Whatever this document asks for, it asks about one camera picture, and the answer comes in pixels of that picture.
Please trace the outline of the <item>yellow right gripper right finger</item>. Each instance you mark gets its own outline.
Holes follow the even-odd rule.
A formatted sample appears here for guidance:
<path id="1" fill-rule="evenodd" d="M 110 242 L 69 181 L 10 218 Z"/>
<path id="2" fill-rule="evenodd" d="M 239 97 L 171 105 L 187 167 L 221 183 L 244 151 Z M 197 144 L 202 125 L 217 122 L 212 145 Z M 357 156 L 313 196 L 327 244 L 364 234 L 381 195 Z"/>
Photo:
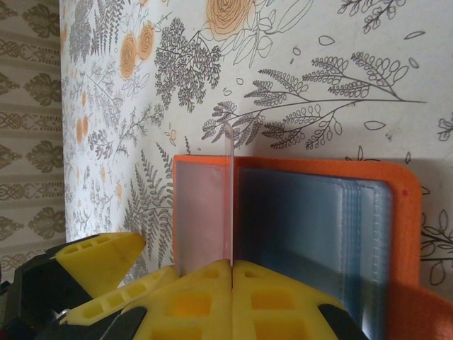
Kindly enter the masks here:
<path id="1" fill-rule="evenodd" d="M 336 339 L 319 310 L 334 297 L 248 261 L 232 269 L 233 339 Z"/>

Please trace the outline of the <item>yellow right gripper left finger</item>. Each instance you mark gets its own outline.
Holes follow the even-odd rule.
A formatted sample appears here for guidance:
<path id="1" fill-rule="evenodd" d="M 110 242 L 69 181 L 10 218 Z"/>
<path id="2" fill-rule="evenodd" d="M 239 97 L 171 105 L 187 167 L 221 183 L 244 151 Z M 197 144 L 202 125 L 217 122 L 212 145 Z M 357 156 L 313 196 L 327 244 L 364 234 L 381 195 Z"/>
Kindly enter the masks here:
<path id="1" fill-rule="evenodd" d="M 214 261 L 135 300 L 146 314 L 135 339 L 231 339 L 232 274 L 228 260 Z"/>

